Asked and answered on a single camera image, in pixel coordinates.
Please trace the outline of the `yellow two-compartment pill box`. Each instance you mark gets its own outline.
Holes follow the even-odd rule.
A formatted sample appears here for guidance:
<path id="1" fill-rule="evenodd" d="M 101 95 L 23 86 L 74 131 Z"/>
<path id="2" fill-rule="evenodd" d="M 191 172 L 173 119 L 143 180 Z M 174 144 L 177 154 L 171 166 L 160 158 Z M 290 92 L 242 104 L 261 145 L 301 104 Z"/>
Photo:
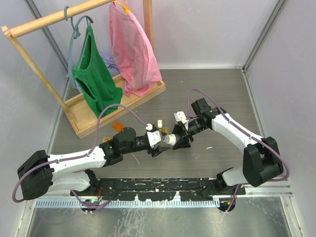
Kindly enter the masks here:
<path id="1" fill-rule="evenodd" d="M 170 132 L 169 132 L 169 127 L 164 125 L 162 119 L 158 119 L 157 122 L 158 122 L 158 129 L 159 129 L 160 131 L 166 133 L 167 135 L 170 134 Z"/>

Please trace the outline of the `white-capped dark pill bottle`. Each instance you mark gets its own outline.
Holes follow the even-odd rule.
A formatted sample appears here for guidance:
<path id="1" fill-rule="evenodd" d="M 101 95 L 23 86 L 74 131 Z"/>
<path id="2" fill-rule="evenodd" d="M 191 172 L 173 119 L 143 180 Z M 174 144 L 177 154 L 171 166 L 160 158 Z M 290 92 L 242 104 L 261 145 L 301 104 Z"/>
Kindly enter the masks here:
<path id="1" fill-rule="evenodd" d="M 181 144 L 183 138 L 179 134 L 169 134 L 165 136 L 164 142 L 171 146 L 176 146 Z"/>

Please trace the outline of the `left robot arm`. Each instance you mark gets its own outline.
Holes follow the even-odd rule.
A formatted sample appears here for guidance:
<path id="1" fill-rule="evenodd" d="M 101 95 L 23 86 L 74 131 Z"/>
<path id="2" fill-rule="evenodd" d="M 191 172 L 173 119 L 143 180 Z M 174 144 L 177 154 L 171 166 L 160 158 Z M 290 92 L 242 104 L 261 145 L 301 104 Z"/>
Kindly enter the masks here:
<path id="1" fill-rule="evenodd" d="M 123 160 L 123 155 L 140 151 L 156 157 L 168 150 L 161 145 L 165 136 L 166 133 L 156 127 L 147 130 L 143 136 L 137 136 L 133 128 L 125 127 L 109 141 L 90 150 L 63 155 L 36 151 L 18 168 L 17 186 L 21 188 L 23 200 L 61 190 L 95 195 L 99 184 L 87 170 L 114 165 Z"/>

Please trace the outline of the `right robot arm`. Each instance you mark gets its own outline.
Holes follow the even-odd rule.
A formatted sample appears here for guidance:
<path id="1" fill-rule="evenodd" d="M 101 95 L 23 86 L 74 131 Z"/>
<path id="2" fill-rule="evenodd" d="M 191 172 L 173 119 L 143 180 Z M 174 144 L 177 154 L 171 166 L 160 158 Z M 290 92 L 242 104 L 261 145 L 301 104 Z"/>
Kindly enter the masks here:
<path id="1" fill-rule="evenodd" d="M 263 138 L 250 132 L 222 108 L 212 108 L 203 98 L 194 101 L 191 107 L 196 118 L 188 121 L 183 112 L 176 112 L 175 126 L 172 133 L 166 135 L 165 142 L 174 150 L 189 148 L 194 135 L 211 129 L 235 145 L 243 154 L 242 165 L 217 174 L 215 184 L 218 192 L 226 195 L 240 184 L 258 187 L 284 172 L 274 138 Z"/>

